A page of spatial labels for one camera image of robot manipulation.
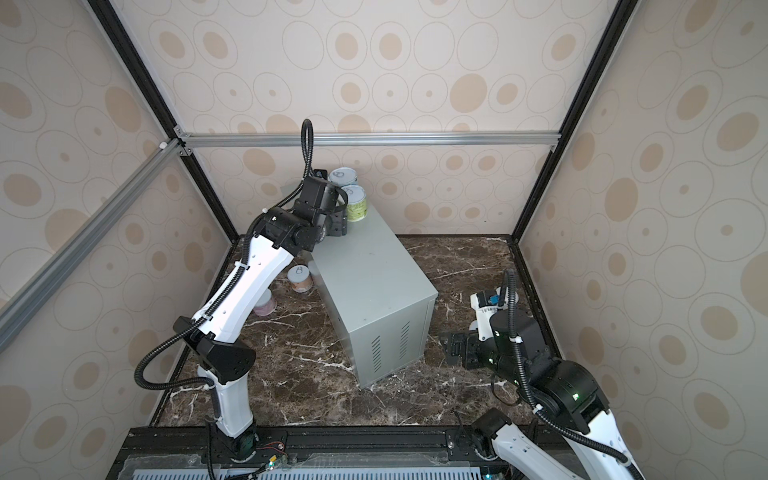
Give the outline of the green label can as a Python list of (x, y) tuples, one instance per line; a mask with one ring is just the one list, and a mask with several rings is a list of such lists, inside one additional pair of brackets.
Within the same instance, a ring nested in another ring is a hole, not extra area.
[(360, 185), (346, 185), (342, 190), (347, 195), (347, 220), (359, 222), (366, 218), (368, 213), (367, 194)]

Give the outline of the teal label can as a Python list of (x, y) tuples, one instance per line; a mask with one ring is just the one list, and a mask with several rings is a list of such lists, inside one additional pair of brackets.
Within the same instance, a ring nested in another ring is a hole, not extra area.
[(328, 180), (338, 187), (357, 185), (358, 174), (353, 168), (339, 167), (329, 173)]

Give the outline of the pink label can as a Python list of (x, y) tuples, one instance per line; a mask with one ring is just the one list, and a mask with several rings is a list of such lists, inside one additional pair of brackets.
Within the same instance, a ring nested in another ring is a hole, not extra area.
[(270, 289), (266, 289), (263, 295), (257, 300), (252, 312), (258, 317), (266, 317), (272, 314), (277, 307), (277, 302)]

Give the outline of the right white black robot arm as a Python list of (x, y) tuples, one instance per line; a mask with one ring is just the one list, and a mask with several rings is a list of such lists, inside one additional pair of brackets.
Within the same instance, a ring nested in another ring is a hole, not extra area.
[[(446, 362), (486, 369), (515, 386), (532, 415), (565, 439), (590, 478), (642, 478), (597, 380), (581, 364), (553, 354), (538, 323), (520, 311), (514, 271), (504, 272), (498, 288), (473, 294), (470, 303), (475, 319), (469, 329), (440, 337)], [(480, 458), (502, 460), (528, 479), (576, 476), (497, 408), (463, 430)]]

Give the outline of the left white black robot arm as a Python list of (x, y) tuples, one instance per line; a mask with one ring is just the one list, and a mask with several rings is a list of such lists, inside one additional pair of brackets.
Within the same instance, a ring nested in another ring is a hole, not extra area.
[[(240, 339), (245, 321), (268, 287), (295, 257), (327, 237), (347, 232), (347, 193), (327, 173), (314, 169), (314, 128), (302, 123), (304, 161), (299, 185), (283, 200), (264, 210), (249, 225), (241, 257), (212, 297), (192, 317), (180, 317), (174, 335), (154, 347), (138, 363), (134, 380), (145, 390), (168, 390), (203, 384), (213, 393), (215, 422), (226, 437), (240, 439), (253, 424), (247, 378), (255, 353)], [(200, 360), (195, 377), (151, 382), (145, 369), (162, 352), (183, 341)]]

